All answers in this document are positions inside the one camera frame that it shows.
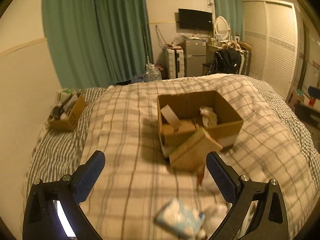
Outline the blue tissue pack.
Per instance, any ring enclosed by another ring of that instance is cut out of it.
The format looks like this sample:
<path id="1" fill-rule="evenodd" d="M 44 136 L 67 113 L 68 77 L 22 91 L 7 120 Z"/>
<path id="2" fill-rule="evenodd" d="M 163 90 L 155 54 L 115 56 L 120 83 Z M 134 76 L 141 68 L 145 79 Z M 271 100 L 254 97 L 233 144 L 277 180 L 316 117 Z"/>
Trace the blue tissue pack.
<path id="1" fill-rule="evenodd" d="M 172 198 L 155 215 L 156 225 L 182 239 L 195 238 L 202 230 L 204 213 Z"/>

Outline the white lace cloth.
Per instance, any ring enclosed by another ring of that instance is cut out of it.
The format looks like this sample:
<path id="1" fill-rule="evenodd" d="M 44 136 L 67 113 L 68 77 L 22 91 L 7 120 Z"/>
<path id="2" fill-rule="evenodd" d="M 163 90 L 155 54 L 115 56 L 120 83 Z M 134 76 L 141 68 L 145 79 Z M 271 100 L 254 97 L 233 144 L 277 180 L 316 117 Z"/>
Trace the white lace cloth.
<path id="1" fill-rule="evenodd" d="M 202 116 L 202 123 L 205 128 L 213 128 L 217 126 L 217 114 L 213 111 L 212 107 L 200 107 L 200 114 Z"/>

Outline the glowing smartphone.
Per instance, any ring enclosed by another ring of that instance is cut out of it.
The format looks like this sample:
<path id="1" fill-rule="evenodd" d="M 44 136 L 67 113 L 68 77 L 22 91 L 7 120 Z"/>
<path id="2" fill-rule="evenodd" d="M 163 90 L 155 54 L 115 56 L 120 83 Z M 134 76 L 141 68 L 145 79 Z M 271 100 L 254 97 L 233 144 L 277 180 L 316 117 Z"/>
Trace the glowing smartphone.
<path id="1" fill-rule="evenodd" d="M 66 233 L 67 237 L 69 238 L 76 238 L 76 235 L 64 213 L 64 210 L 62 208 L 62 205 L 61 203 L 57 200 L 56 201 L 56 210 L 57 210 L 57 215 L 58 215 L 58 218 L 60 220 L 60 223 L 64 229 L 64 232 Z"/>

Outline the checkered green bed sheet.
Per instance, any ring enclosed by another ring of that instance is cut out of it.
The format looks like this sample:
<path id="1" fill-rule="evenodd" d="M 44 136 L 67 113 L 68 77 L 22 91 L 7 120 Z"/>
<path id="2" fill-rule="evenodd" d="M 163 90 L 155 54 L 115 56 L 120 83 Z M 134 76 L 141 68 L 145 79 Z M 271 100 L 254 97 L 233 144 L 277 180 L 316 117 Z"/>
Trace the checkered green bed sheet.
<path id="1" fill-rule="evenodd" d="M 74 132 L 43 129 L 25 191 L 29 192 L 36 178 L 49 182 L 74 172 L 95 150 L 101 150 L 106 166 L 90 205 L 156 206 L 172 197 L 200 208 L 221 202 L 212 187 L 197 185 L 195 176 L 168 169 L 157 131 L 159 94 L 209 90 L 217 90 L 244 120 L 225 161 L 255 180 L 278 179 L 289 207 L 316 201 L 319 153 L 310 133 L 269 85 L 237 75 L 85 89 L 88 105 Z"/>

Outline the small cardboard box with items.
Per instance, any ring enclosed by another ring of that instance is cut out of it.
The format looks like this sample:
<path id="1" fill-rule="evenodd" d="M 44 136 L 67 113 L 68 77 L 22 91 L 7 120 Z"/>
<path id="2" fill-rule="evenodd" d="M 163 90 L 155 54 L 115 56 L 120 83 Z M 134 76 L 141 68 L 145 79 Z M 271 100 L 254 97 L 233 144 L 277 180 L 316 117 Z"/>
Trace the small cardboard box with items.
<path id="1" fill-rule="evenodd" d="M 49 127 L 58 132 L 73 132 L 86 106 L 82 93 L 59 90 L 47 119 Z"/>

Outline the large open cardboard box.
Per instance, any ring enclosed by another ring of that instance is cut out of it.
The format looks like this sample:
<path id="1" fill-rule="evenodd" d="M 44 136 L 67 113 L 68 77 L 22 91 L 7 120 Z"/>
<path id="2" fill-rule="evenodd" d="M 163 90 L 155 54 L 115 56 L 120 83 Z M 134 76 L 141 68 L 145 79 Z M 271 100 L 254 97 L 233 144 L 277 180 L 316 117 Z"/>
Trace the large open cardboard box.
<path id="1" fill-rule="evenodd" d="M 182 123 L 174 130 L 161 113 L 169 106 Z M 196 129 L 203 127 L 201 107 L 209 107 L 217 115 L 217 126 L 207 128 L 211 138 L 216 140 L 222 149 L 231 148 L 244 123 L 235 108 L 215 90 L 190 92 L 183 94 L 162 94 L 157 96 L 158 133 L 163 156 L 168 158 L 180 144 L 186 141 Z"/>

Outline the chair with black jacket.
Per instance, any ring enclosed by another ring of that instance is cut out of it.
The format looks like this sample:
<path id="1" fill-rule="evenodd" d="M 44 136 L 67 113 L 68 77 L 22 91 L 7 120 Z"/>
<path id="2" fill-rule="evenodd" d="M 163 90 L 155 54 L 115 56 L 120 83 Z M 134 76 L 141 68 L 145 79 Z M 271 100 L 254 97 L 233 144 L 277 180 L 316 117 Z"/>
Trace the chair with black jacket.
<path id="1" fill-rule="evenodd" d="M 242 59 L 239 51 L 220 49 L 214 53 L 208 74 L 238 74 Z"/>

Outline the large water jug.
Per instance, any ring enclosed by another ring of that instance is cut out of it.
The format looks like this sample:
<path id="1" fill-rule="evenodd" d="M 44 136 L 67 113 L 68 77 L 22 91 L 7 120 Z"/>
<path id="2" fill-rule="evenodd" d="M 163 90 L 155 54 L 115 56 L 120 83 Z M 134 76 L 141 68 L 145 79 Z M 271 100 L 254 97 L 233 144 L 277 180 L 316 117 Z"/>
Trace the large water jug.
<path id="1" fill-rule="evenodd" d="M 145 72 L 145 81 L 153 82 L 153 81 L 161 81 L 161 80 L 162 80 L 162 75 L 160 70 L 154 64 L 147 64 L 146 72 Z"/>

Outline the silver mini fridge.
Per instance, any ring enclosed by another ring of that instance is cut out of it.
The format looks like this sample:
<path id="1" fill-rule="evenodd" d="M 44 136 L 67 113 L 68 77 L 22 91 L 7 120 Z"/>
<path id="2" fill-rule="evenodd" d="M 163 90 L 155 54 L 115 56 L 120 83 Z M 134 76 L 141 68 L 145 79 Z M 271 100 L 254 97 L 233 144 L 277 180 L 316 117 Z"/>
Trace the silver mini fridge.
<path id="1" fill-rule="evenodd" d="M 183 48 L 185 76 L 201 76 L 202 65 L 206 62 L 205 40 L 185 38 Z"/>

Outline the white suitcase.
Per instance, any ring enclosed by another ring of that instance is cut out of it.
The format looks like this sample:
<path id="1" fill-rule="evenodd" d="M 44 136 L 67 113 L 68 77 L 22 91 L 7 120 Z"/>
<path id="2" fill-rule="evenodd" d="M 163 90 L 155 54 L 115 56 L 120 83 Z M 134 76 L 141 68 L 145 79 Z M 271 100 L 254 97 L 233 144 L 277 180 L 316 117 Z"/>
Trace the white suitcase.
<path id="1" fill-rule="evenodd" d="M 168 79 L 185 77 L 184 51 L 182 49 L 166 49 L 164 55 Z"/>

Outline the white louvered wardrobe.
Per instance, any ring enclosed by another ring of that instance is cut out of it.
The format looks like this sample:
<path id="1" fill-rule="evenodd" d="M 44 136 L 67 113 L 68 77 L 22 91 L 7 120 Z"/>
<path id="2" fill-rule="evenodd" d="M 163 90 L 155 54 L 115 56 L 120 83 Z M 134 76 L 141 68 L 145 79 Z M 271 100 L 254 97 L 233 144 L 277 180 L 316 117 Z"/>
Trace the white louvered wardrobe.
<path id="1" fill-rule="evenodd" d="M 295 73 L 298 26 L 293 3 L 244 0 L 244 39 L 252 47 L 249 76 L 286 99 Z"/>

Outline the green curtain left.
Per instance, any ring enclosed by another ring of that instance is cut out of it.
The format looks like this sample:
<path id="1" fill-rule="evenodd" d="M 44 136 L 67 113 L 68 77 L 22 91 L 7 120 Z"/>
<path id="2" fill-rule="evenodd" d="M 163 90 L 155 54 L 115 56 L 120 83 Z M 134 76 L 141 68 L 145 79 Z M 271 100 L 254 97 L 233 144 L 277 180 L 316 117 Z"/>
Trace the green curtain left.
<path id="1" fill-rule="evenodd" d="M 42 21 L 62 87 L 107 87 L 153 60 L 146 0 L 42 0 Z"/>

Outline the green curtain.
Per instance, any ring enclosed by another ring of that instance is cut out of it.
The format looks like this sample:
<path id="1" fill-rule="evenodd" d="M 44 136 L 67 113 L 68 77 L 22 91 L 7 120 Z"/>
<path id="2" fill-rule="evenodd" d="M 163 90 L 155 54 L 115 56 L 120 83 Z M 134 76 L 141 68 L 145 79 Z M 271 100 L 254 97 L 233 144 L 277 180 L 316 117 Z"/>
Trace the green curtain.
<path id="1" fill-rule="evenodd" d="M 230 25 L 231 35 L 244 38 L 244 4 L 242 0 L 214 0 L 216 17 L 222 16 Z"/>
<path id="2" fill-rule="evenodd" d="M 146 0 L 42 0 L 42 21 L 62 87 L 107 87 L 153 60 Z"/>

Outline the green curtain right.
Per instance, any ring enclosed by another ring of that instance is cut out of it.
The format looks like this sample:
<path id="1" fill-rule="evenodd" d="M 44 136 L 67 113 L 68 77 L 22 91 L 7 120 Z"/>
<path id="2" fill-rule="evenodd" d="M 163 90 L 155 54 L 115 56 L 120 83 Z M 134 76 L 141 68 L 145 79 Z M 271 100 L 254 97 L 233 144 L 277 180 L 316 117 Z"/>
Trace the green curtain right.
<path id="1" fill-rule="evenodd" d="M 244 4 L 242 0 L 214 0 L 216 17 L 222 16 L 230 25 L 231 35 L 244 38 Z"/>

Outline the black wall television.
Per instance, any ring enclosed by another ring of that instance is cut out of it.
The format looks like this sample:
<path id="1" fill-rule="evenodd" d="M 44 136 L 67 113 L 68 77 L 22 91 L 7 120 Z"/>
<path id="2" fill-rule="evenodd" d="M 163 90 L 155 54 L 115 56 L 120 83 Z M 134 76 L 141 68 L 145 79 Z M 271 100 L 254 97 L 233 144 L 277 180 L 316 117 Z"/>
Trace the black wall television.
<path id="1" fill-rule="evenodd" d="M 213 14 L 211 12 L 179 9 L 178 18 L 180 29 L 213 30 Z"/>

